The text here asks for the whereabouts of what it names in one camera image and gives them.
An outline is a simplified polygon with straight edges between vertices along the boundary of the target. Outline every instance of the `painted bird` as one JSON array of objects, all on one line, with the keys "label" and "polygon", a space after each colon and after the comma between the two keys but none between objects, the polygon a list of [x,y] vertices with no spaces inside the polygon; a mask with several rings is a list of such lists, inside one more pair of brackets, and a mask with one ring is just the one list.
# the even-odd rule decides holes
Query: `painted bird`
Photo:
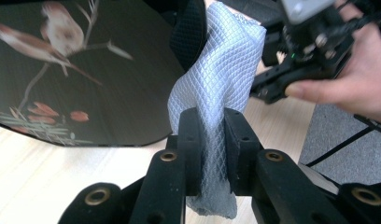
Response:
[{"label": "painted bird", "polygon": [[68,59],[51,44],[33,35],[22,33],[0,23],[0,39],[26,56],[48,63],[57,63],[62,66],[64,73],[66,73],[65,68],[70,67],[98,85],[102,85],[100,81],[70,63]]},{"label": "painted bird", "polygon": [[47,17],[41,27],[42,36],[63,56],[71,55],[83,48],[83,31],[62,4],[44,2],[42,15]]}]

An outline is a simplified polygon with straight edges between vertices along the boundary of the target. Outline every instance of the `finger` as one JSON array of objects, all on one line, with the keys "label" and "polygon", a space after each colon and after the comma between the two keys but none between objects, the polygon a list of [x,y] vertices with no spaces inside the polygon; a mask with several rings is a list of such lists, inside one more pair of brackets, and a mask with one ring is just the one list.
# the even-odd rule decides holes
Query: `finger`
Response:
[{"label": "finger", "polygon": [[[335,2],[335,6],[339,7],[342,4],[344,4],[346,0],[337,0]],[[349,21],[353,18],[359,18],[362,17],[362,12],[353,4],[348,3],[345,5],[340,11],[339,14],[342,16],[343,20]]]},{"label": "finger", "polygon": [[287,86],[287,96],[302,99],[316,104],[337,104],[347,96],[341,79],[337,80],[303,80]]}]

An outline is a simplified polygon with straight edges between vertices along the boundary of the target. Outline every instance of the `orange flower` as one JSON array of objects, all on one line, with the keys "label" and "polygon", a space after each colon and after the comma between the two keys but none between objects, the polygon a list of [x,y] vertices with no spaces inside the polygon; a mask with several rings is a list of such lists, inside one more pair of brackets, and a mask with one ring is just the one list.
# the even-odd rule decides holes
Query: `orange flower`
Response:
[{"label": "orange flower", "polygon": [[33,116],[33,115],[28,116],[28,119],[31,122],[42,122],[47,124],[54,124],[56,122],[56,120],[54,120],[53,118]]},{"label": "orange flower", "polygon": [[28,133],[28,129],[24,128],[24,127],[10,127],[12,130],[14,131],[17,131],[19,133]]},{"label": "orange flower", "polygon": [[59,113],[54,111],[52,108],[50,108],[48,105],[34,102],[34,105],[36,105],[36,108],[28,108],[30,112],[33,112],[40,116],[46,116],[46,117],[58,117]]},{"label": "orange flower", "polygon": [[89,115],[83,111],[73,111],[71,112],[71,119],[78,122],[86,122],[89,120]]}]

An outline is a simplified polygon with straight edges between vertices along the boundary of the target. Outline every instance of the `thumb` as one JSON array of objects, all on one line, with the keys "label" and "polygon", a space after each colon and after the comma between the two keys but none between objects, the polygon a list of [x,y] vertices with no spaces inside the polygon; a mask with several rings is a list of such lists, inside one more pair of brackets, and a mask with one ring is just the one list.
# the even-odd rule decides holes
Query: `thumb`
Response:
[{"label": "thumb", "polygon": [[336,104],[344,98],[344,88],[336,80],[302,80],[289,84],[285,94],[316,104]]}]

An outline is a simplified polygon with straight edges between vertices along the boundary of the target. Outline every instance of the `robotic arm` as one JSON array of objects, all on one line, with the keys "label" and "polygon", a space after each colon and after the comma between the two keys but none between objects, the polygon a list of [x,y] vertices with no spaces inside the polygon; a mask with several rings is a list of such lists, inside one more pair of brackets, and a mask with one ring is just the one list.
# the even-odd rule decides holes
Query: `robotic arm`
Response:
[{"label": "robotic arm", "polygon": [[[381,21],[381,11],[373,14],[368,8],[362,18],[344,22],[339,15],[341,8],[333,3],[277,1],[283,19],[262,25],[267,29],[262,60],[272,68],[255,77],[251,96],[272,104],[286,97],[284,91],[294,81],[336,78],[340,74],[351,55],[352,33],[369,22]],[[283,63],[279,63],[277,53],[285,54]]]}]

